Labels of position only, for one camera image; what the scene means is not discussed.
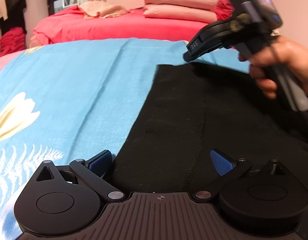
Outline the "black pants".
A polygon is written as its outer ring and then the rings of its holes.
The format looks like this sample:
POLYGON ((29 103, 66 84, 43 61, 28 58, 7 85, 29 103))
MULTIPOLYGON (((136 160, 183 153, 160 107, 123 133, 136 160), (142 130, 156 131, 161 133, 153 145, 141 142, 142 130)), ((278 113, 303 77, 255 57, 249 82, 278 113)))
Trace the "black pants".
POLYGON ((279 159, 308 189, 308 121, 248 74, 161 65, 106 181, 126 192, 188 192, 215 181, 218 149, 254 164, 279 159))

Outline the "red crumpled cloth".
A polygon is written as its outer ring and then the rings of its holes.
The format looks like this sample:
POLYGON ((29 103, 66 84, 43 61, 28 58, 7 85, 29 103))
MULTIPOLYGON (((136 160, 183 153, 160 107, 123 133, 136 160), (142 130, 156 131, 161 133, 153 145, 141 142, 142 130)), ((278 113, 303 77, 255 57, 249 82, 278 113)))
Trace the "red crumpled cloth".
POLYGON ((229 0, 218 0, 212 11, 216 14, 217 20, 226 20, 234 12, 234 7, 229 0))

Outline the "lower pink pillow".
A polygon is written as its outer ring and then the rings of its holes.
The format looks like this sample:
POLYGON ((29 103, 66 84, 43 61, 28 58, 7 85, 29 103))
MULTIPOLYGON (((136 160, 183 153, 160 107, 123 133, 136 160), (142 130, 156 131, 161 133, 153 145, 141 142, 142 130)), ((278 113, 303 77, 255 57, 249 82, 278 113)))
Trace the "lower pink pillow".
POLYGON ((217 21, 217 15, 212 11, 169 4, 147 4, 144 6, 143 15, 147 18, 166 18, 203 23, 217 21))

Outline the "blue floral bed sheet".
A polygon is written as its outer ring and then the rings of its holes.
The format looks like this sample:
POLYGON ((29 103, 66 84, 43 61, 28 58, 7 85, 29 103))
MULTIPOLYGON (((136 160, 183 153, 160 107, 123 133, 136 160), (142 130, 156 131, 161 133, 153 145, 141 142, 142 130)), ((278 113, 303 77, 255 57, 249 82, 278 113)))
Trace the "blue floral bed sheet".
POLYGON ((42 161, 118 154, 157 66, 182 64, 185 49, 183 41, 83 40, 22 52, 3 67, 0 112, 20 95, 33 100, 38 117, 0 141, 0 239, 19 236, 13 207, 42 161))

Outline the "red bed sheet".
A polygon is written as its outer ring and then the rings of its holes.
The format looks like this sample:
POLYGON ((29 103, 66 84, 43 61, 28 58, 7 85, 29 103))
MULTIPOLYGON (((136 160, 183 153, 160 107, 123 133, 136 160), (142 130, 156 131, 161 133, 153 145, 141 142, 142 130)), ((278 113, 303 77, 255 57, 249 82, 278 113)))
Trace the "red bed sheet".
POLYGON ((84 18, 77 6, 42 19, 33 30, 29 47, 77 40, 108 38, 148 38, 153 40, 189 41, 206 23, 145 18, 142 9, 118 17, 84 18))

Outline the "red clothes pile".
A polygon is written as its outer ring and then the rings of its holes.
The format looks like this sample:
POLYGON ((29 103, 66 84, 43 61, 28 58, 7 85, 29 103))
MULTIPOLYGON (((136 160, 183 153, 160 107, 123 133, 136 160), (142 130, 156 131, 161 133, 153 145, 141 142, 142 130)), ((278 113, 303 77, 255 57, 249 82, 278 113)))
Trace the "red clothes pile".
POLYGON ((25 49, 25 33, 21 27, 11 28, 0 39, 0 54, 7 55, 25 49))

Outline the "peach towel on bed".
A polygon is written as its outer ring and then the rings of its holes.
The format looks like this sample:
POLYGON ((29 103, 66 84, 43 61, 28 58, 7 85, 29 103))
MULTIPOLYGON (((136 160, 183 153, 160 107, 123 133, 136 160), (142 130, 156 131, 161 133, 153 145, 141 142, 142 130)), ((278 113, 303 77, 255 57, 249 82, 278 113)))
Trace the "peach towel on bed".
POLYGON ((83 12, 84 18, 111 18, 130 12, 130 9, 121 5, 110 4, 104 1, 87 1, 79 5, 79 10, 83 12))

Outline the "hanging dark clothes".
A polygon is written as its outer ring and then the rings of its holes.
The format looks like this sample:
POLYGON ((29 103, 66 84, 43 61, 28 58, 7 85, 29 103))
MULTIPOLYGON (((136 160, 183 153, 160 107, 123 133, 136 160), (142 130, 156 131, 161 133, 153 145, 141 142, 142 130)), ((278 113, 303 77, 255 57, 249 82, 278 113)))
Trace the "hanging dark clothes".
POLYGON ((20 27, 27 34, 23 11, 27 7, 26 0, 0 0, 1 35, 10 29, 20 27))

